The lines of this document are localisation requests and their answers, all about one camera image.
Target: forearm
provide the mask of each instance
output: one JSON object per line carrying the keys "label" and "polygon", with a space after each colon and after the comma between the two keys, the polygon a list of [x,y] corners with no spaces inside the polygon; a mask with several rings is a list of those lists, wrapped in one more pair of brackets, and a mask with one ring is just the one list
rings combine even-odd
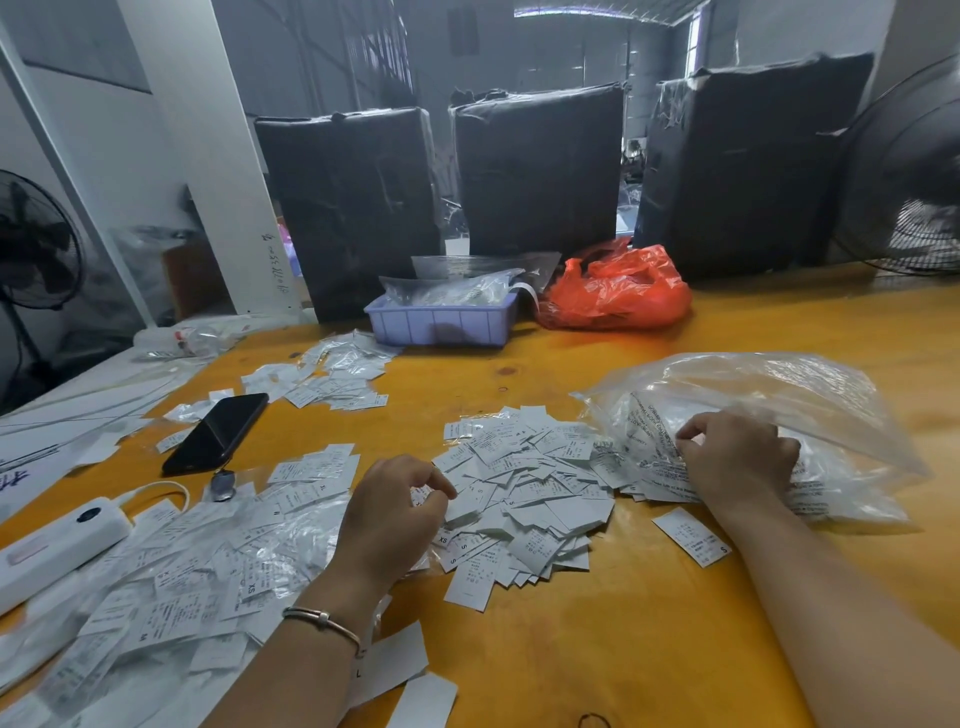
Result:
{"label": "forearm", "polygon": [[[329,612],[362,635],[379,598],[349,574],[327,570],[297,604]],[[345,709],[355,652],[353,642],[332,630],[285,619],[203,728],[333,728]]]}
{"label": "forearm", "polygon": [[960,653],[776,502],[725,514],[820,728],[943,726]]}

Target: hand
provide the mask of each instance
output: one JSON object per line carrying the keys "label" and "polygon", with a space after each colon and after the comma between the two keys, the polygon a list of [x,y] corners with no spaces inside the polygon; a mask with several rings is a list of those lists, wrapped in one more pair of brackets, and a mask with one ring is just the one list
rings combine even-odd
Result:
{"label": "hand", "polygon": [[[703,435],[703,444],[693,441]],[[775,505],[790,488],[800,443],[729,411],[696,415],[677,432],[690,483],[717,519],[744,506]]]}
{"label": "hand", "polygon": [[[414,507],[410,489],[422,485],[433,492]],[[426,552],[455,497],[430,463],[410,455],[376,461],[353,491],[327,569],[360,577],[383,596]]]}

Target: silver bracelet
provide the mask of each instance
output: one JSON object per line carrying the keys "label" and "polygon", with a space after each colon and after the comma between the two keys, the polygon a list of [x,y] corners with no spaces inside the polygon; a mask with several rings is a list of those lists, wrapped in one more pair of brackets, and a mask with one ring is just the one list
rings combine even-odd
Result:
{"label": "silver bracelet", "polygon": [[356,645],[356,652],[354,654],[360,654],[360,638],[350,632],[343,624],[337,624],[330,619],[328,612],[317,612],[316,610],[304,609],[303,607],[287,607],[283,610],[283,618],[299,619],[300,621],[308,622],[321,632],[325,629],[332,629],[334,632],[343,635],[354,643]]}

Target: window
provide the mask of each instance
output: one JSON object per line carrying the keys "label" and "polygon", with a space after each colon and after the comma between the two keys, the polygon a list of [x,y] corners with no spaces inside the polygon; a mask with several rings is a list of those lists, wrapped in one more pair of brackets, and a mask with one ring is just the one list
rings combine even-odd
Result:
{"label": "window", "polygon": [[697,72],[697,48],[700,45],[700,20],[702,17],[701,11],[697,11],[690,18],[690,36],[686,41],[686,76],[692,76]]}
{"label": "window", "polygon": [[454,58],[480,55],[477,12],[472,5],[448,10],[446,23],[450,31],[450,54]]}

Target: black smartphone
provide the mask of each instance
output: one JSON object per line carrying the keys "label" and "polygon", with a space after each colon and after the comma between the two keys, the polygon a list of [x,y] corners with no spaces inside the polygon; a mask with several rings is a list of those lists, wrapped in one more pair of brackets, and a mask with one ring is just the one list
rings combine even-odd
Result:
{"label": "black smartphone", "polygon": [[163,477],[215,471],[226,465],[269,401],[267,395],[218,401],[163,463]]}

